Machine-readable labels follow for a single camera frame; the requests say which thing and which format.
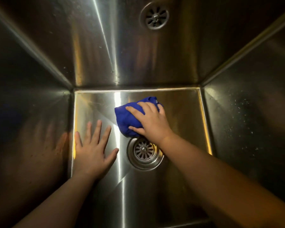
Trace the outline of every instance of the sink bottom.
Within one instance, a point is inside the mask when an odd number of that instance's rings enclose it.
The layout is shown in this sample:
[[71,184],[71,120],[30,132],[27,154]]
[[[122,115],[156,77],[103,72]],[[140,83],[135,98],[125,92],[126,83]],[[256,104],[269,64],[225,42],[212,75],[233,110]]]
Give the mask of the sink bottom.
[[[156,96],[163,104],[175,133],[211,153],[199,88],[76,91],[74,131],[84,137],[87,122],[92,122],[94,130],[96,121],[101,119],[102,133],[106,126],[112,126],[105,153],[119,148],[114,165],[85,201],[77,227],[200,227],[210,222],[183,176],[167,157],[147,171],[129,161],[130,138],[120,133],[114,107],[148,96]],[[147,143],[141,146],[148,149]],[[148,161],[153,158],[151,153],[136,158]]]

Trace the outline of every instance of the drain strainer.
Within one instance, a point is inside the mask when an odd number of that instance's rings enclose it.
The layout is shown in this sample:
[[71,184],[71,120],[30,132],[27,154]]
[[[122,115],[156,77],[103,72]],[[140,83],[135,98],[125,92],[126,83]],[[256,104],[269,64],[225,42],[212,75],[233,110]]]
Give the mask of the drain strainer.
[[141,12],[141,20],[149,29],[160,29],[169,19],[167,8],[160,3],[149,3]]
[[132,138],[128,144],[127,155],[130,163],[140,170],[152,170],[163,159],[161,150],[146,138]]

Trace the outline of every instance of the blue microfiber cloth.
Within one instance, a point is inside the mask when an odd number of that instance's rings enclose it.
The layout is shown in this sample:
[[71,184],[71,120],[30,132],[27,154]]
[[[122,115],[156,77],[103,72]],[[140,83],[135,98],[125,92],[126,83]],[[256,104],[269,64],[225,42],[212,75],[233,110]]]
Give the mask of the blue microfiber cloth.
[[[160,111],[159,108],[157,107],[158,104],[157,97],[147,97],[140,101],[153,103],[156,106],[157,110]],[[143,125],[133,116],[133,114],[131,114],[129,111],[126,110],[127,106],[132,106],[133,108],[145,114],[142,107],[137,104],[138,102],[130,102],[128,104],[115,108],[115,115],[116,115],[118,128],[121,131],[121,133],[125,136],[128,137],[140,136],[138,133],[134,132],[133,130],[130,130],[129,126],[133,126],[136,128],[143,128]]]

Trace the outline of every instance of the forearm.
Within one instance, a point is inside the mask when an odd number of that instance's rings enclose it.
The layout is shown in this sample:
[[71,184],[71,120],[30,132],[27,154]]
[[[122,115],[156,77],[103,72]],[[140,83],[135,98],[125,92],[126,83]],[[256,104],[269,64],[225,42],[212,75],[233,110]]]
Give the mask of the forearm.
[[90,176],[73,176],[14,227],[74,227],[93,182]]
[[160,147],[202,205],[211,205],[243,227],[262,227],[268,221],[285,227],[285,204],[242,173],[176,135]]

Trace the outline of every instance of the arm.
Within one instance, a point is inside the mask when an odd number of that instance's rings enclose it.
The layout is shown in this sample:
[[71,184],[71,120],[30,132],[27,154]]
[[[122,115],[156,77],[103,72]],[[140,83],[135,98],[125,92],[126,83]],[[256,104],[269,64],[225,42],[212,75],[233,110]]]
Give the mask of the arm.
[[72,177],[16,224],[14,228],[74,227],[80,208],[94,181],[106,173],[114,163],[118,153],[118,149],[114,149],[105,158],[104,149],[107,145],[111,127],[107,127],[102,139],[99,141],[100,130],[101,121],[98,121],[94,135],[91,138],[91,123],[89,122],[83,146],[80,142],[80,134],[76,132],[76,158]]
[[220,227],[285,227],[285,203],[226,163],[172,132],[165,111],[138,103],[145,115],[130,111],[144,128],[130,129],[157,144],[182,172],[201,205]]

